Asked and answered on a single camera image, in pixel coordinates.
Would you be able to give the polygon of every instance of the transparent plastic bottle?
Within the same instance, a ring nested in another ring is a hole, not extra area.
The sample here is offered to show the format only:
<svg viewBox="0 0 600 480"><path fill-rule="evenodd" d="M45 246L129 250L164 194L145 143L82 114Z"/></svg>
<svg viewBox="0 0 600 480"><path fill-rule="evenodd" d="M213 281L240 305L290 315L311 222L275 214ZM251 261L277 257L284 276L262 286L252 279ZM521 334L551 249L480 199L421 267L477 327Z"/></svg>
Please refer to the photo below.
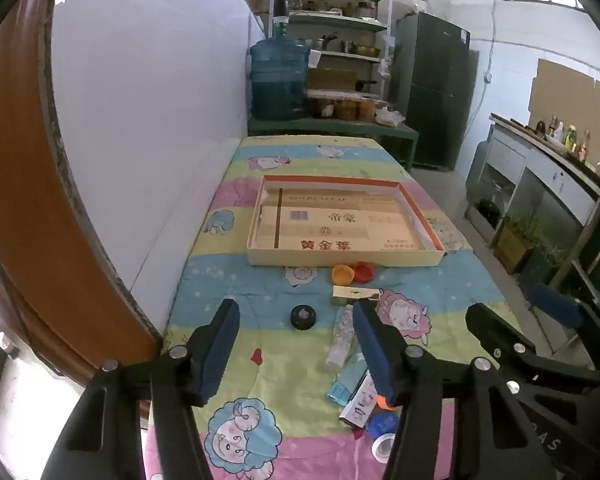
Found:
<svg viewBox="0 0 600 480"><path fill-rule="evenodd" d="M264 121L305 116L309 47L286 35L288 2L274 4L273 38L251 47L251 115Z"/></svg>

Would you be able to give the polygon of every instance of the blue bottle cap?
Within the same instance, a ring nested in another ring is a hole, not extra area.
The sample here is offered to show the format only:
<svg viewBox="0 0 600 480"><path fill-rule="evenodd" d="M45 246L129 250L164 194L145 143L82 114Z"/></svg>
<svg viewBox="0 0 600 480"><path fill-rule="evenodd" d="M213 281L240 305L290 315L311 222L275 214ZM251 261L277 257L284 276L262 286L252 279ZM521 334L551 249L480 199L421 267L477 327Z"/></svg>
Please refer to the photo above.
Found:
<svg viewBox="0 0 600 480"><path fill-rule="evenodd" d="M372 416L366 425L366 430L372 438L378 438L386 433L397 433L400 419L395 413L381 412Z"/></svg>

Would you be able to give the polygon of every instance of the black pot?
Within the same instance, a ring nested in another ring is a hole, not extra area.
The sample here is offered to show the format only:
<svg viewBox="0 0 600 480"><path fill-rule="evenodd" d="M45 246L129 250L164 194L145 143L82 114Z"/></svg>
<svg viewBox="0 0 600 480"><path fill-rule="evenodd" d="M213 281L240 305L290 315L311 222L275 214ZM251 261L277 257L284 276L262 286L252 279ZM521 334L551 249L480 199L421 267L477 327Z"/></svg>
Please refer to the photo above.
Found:
<svg viewBox="0 0 600 480"><path fill-rule="evenodd" d="M559 267L554 267L553 264L549 263L546 256L544 256L544 253L540 249L535 248L518 276L520 289L522 292L525 292L534 283L548 285Z"/></svg>

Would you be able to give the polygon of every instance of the colorful patterned fabric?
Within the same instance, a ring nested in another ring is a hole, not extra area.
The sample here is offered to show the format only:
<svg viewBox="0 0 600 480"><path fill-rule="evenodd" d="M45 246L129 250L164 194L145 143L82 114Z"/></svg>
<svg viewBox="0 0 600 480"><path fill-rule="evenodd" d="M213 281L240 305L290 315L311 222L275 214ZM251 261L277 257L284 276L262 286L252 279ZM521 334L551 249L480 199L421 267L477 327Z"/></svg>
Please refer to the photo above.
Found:
<svg viewBox="0 0 600 480"><path fill-rule="evenodd" d="M517 326L504 298L466 239L427 193L374 140L275 136L244 139L209 208L182 273L166 332L166 348L208 323L223 298L240 306L240 331L218 394L195 409L216 479L379 479L384 465L372 439L338 420L326 396L340 371L325 364L337 307L330 268L251 267L246 239L264 174L314 174L396 180L423 210L445 245L437 267L376 269L366 286L382 289L379 313L403 323L408 342L439 358L469 362L484 355L464 324L467 307L488 304ZM298 304L317 313L312 329L289 321ZM436 478L450 467L453 405L443 408ZM145 465L160 478L150 428Z"/></svg>

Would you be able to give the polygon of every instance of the cardboard on wall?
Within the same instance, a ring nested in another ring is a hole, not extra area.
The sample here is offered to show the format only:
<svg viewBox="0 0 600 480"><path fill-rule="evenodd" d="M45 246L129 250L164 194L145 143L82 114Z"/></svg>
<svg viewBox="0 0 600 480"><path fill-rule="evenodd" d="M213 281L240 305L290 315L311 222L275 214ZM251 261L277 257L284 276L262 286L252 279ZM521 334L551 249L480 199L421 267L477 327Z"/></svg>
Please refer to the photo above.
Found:
<svg viewBox="0 0 600 480"><path fill-rule="evenodd" d="M435 266L444 247L398 182L265 176L247 242L266 266Z"/></svg>
<svg viewBox="0 0 600 480"><path fill-rule="evenodd" d="M573 124L578 131L578 142L585 130L591 133L587 161L600 162L600 81L566 66L538 60L538 74L534 78L529 99L529 126L538 121L549 125L557 116L565 131Z"/></svg>

